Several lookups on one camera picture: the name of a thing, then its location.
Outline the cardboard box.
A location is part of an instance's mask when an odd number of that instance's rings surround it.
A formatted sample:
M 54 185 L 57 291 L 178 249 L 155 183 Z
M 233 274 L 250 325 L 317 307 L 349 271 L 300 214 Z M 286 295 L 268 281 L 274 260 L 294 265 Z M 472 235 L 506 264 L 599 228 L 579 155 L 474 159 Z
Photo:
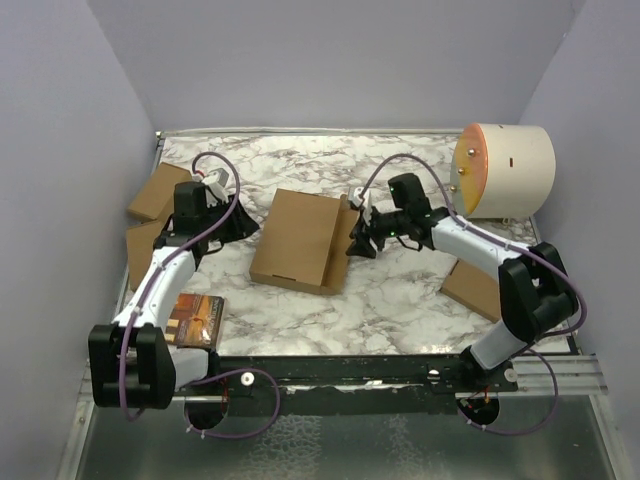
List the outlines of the cardboard box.
M 191 180 L 188 170 L 160 163 L 127 207 L 127 214 L 142 223 L 166 221 L 174 211 L 175 186 Z
M 501 318 L 497 281 L 464 261 L 455 263 L 440 292 L 491 323 L 497 323 Z
M 278 189 L 249 269 L 251 280 L 316 295 L 340 294 L 357 219 L 345 195 Z
M 155 239 L 161 234 L 165 224 L 152 221 L 127 229 L 126 247 L 129 268 L 129 286 L 136 291 L 149 269 Z

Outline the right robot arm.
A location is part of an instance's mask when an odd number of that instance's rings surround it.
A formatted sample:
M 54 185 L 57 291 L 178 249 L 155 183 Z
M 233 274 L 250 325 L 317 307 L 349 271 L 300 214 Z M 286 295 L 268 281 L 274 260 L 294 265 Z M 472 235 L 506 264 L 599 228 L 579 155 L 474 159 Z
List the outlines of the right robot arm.
M 359 217 L 347 255 L 375 258 L 387 240 L 395 239 L 411 250 L 453 255 L 498 284 L 499 321 L 460 355 L 459 378 L 467 389 L 486 388 L 496 369 L 576 313 L 577 295 L 551 244 L 511 243 L 463 224 L 446 208 L 431 206 L 414 174 L 398 175 L 388 186 L 395 205 L 391 212 L 379 211 L 364 188 L 350 189 L 348 200 Z

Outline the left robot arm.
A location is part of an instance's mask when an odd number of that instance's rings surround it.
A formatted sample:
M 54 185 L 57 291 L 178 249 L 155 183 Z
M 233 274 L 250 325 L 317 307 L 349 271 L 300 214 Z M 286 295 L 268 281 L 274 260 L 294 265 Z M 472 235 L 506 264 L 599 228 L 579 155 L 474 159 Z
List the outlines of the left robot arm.
M 173 201 L 174 212 L 154 239 L 150 266 L 134 296 L 110 324 L 96 325 L 89 334 L 92 392 L 99 407 L 165 409 L 183 386 L 206 395 L 220 385 L 210 348 L 171 348 L 165 329 L 210 243 L 246 239 L 259 226 L 238 193 L 227 193 L 217 181 L 179 183 Z

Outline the white cylinder container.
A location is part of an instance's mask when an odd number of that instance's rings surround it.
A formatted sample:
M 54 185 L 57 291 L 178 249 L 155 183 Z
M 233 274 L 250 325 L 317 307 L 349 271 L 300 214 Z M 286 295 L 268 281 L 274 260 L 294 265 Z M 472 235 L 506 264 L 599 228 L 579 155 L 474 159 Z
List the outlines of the white cylinder container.
M 454 209 L 469 219 L 520 219 L 547 200 L 556 156 L 545 129 L 473 123 L 464 128 L 451 161 Z

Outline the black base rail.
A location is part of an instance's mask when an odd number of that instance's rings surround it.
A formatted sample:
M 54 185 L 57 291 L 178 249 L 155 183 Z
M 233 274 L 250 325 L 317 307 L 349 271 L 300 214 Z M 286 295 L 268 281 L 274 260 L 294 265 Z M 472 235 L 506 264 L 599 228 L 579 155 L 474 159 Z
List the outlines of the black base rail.
M 507 362 L 478 377 L 456 354 L 358 356 L 223 356 L 213 371 L 229 379 L 187 386 L 177 401 L 232 415 L 454 414 L 458 396 L 517 390 Z

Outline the aluminium frame profile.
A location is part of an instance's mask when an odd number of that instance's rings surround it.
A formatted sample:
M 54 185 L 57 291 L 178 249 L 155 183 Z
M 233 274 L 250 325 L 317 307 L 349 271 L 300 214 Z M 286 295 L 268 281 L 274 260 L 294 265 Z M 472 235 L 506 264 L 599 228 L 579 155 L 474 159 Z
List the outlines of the aluminium frame profile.
M 551 365 L 560 396 L 607 395 L 608 386 L 595 355 L 568 356 L 548 355 L 545 360 Z M 535 356 L 523 356 L 513 363 L 518 374 L 518 390 L 501 392 L 500 396 L 552 396 L 554 393 L 551 374 L 542 361 Z

